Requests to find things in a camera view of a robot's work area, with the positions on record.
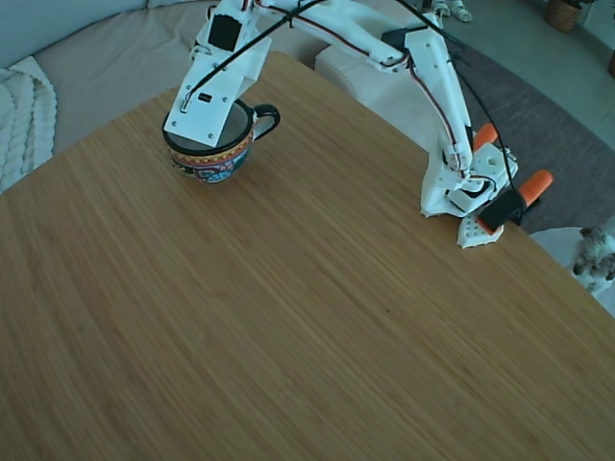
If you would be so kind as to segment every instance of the rug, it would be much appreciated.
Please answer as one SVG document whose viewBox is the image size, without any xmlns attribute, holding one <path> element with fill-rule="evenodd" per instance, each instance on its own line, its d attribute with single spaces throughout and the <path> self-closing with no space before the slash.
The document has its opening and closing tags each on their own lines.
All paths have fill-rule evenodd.
<svg viewBox="0 0 615 461">
<path fill-rule="evenodd" d="M 458 71 L 479 92 L 519 160 L 516 182 L 523 183 L 540 168 L 555 177 L 541 203 L 524 218 L 523 229 L 533 233 L 599 226 L 615 214 L 615 152 L 566 110 L 485 55 L 466 49 L 461 56 L 469 66 L 460 62 Z M 484 113 L 468 91 L 465 97 L 473 123 L 481 126 Z"/>
</svg>

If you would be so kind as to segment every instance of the couch cushion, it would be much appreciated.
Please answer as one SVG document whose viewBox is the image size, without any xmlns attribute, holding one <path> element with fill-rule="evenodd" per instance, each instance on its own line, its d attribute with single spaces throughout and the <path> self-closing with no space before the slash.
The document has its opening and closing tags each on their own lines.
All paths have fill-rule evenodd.
<svg viewBox="0 0 615 461">
<path fill-rule="evenodd" d="M 182 35 L 196 35 L 207 7 L 198 3 L 122 13 L 36 54 L 58 94 L 55 152 L 179 85 L 190 64 L 191 42 Z M 163 26 L 169 12 L 184 25 L 181 33 Z"/>
<path fill-rule="evenodd" d="M 367 5 L 377 12 L 381 12 L 382 14 L 386 14 L 393 19 L 398 19 L 401 22 L 405 22 L 404 19 L 408 18 L 411 15 L 406 8 L 404 8 L 399 3 L 394 0 L 357 0 L 358 3 L 362 3 L 363 5 Z M 406 0 L 406 3 L 412 5 L 417 9 L 421 9 L 423 5 L 422 0 Z"/>
<path fill-rule="evenodd" d="M 2 0 L 0 67 L 32 55 L 88 24 L 145 7 L 146 0 Z"/>
</svg>

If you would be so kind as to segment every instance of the mug rim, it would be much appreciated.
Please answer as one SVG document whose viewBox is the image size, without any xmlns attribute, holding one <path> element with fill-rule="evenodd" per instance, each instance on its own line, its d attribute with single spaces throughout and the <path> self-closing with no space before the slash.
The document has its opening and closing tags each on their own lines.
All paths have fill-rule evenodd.
<svg viewBox="0 0 615 461">
<path fill-rule="evenodd" d="M 243 139 L 245 139 L 250 134 L 250 131 L 254 127 L 254 119 L 253 119 L 254 110 L 248 107 L 248 105 L 244 103 L 243 101 L 241 101 L 240 99 L 236 99 L 234 101 L 234 104 L 238 104 L 246 112 L 246 115 L 248 115 L 248 124 L 245 130 L 231 142 L 228 142 L 222 146 L 212 147 L 206 150 L 205 149 L 187 149 L 186 147 L 182 147 L 176 142 L 174 142 L 170 138 L 169 133 L 164 129 L 164 125 L 166 124 L 166 121 L 169 118 L 168 113 L 166 114 L 166 117 L 164 117 L 164 121 L 162 122 L 162 137 L 164 137 L 164 141 L 166 141 L 166 144 L 171 149 L 173 149 L 175 152 L 179 154 L 184 154 L 186 156 L 212 157 L 212 156 L 217 156 L 223 152 L 229 151 L 233 147 L 235 147 L 237 144 L 239 144 Z"/>
</svg>

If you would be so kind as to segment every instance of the colorful mug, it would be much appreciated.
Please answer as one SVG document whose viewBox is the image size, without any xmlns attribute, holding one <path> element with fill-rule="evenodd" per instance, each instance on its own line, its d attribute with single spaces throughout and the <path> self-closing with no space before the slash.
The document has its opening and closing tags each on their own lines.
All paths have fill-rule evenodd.
<svg viewBox="0 0 615 461">
<path fill-rule="evenodd" d="M 216 183 L 230 178 L 250 154 L 252 143 L 271 133 L 280 119 L 280 113 L 270 104 L 252 109 L 236 100 L 214 147 L 165 130 L 162 135 L 176 168 L 197 181 Z"/>
</svg>

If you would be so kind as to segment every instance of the floor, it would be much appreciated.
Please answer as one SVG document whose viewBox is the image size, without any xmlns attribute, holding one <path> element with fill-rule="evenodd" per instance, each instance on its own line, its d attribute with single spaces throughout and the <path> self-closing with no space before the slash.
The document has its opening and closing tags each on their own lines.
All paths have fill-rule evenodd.
<svg viewBox="0 0 615 461">
<path fill-rule="evenodd" d="M 577 28 L 565 35 L 547 25 L 540 0 L 466 0 L 474 22 L 446 20 L 448 31 L 522 77 L 615 150 L 612 54 Z"/>
<path fill-rule="evenodd" d="M 569 268 L 573 258 L 573 249 L 581 239 L 578 230 L 579 228 L 542 230 L 534 233 L 531 238 L 543 247 L 558 264 Z M 599 293 L 596 301 L 615 318 L 615 285 Z"/>
</svg>

